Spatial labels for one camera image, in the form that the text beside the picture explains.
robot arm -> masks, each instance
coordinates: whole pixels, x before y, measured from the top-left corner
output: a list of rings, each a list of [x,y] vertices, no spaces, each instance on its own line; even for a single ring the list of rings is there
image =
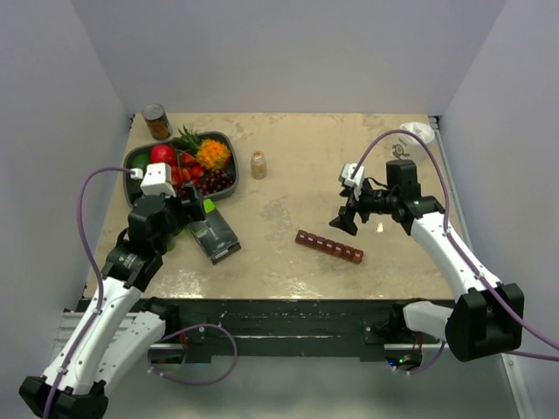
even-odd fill
[[[100,308],[98,289],[59,356],[42,376],[27,377],[19,389],[36,416],[43,417],[48,395],[55,387],[51,419],[103,417],[107,395],[114,386],[166,329],[169,332],[178,324],[175,307],[151,299],[109,347],[122,320],[161,268],[169,240],[189,222],[205,219],[202,198],[193,185],[186,185],[183,199],[176,196],[168,165],[148,165],[145,176],[136,170],[133,177],[143,177],[144,196],[135,201],[128,228],[119,235],[101,270],[104,293]],[[63,361],[76,341],[70,363],[64,367]]]
[[[364,223],[371,213],[391,214],[392,219],[427,251],[443,273],[456,301],[453,310],[429,301],[399,304],[388,328],[426,333],[446,341],[460,361],[518,348],[521,326],[497,304],[448,241],[447,231],[443,228],[444,209],[433,196],[421,196],[415,163],[406,160],[387,162],[386,189],[373,189],[369,180],[364,178],[363,167],[353,175],[355,167],[355,164],[347,163],[340,174],[344,187],[340,195],[347,197],[348,201],[340,207],[338,217],[330,225],[355,235],[355,214],[359,214]],[[524,296],[520,288],[516,284],[503,285],[457,234],[453,237],[459,248],[483,271],[489,284],[522,316]]]

black box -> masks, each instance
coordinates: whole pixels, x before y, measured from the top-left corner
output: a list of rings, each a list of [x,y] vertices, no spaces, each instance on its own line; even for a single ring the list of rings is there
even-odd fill
[[[190,223],[189,229],[211,262],[216,264],[238,251],[241,244],[210,199],[204,200],[204,208],[206,220]]]

beige tabletop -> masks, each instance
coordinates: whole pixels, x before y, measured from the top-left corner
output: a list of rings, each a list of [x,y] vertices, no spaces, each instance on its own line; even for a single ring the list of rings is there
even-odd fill
[[[163,257],[163,267],[145,297],[234,299],[428,299],[451,298],[437,267],[390,216],[371,216],[352,237],[328,226],[345,203],[338,175],[343,163],[358,161],[379,134],[425,115],[302,113],[170,113],[176,129],[183,124],[199,132],[219,131],[231,139],[239,162],[235,193],[216,203],[242,249],[213,265],[197,242],[184,232]],[[393,160],[392,136],[365,162],[366,174],[385,180],[385,162]],[[153,143],[138,114],[126,153]],[[440,161],[437,146],[433,152]],[[251,177],[250,159],[264,152],[268,175]],[[434,168],[418,164],[424,195],[444,202]],[[114,187],[96,257],[102,265],[118,233],[127,226],[130,207],[122,181]],[[456,217],[453,225],[458,228]],[[364,251],[361,264],[305,248],[294,242],[297,230],[331,238]],[[90,278],[86,296],[92,296]]]

gray wall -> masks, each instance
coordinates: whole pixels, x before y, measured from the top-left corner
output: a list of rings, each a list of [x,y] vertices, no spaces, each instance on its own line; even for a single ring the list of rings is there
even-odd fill
[[[31,413],[17,396],[50,360],[64,306],[86,279],[75,197],[87,172],[122,157],[124,108],[67,0],[0,3],[0,416]],[[92,182],[97,237],[107,177]]]
[[[443,115],[474,249],[559,340],[559,3],[509,0]],[[528,333],[523,349],[556,354]],[[522,362],[538,418],[559,411],[559,365]]]
[[[72,0],[129,111],[440,114],[505,0]]]

spice jar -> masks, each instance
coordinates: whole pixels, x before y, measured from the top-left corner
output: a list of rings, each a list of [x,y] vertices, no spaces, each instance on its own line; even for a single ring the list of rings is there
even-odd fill
[[[251,171],[254,179],[264,179],[267,174],[266,158],[261,151],[252,153]]]

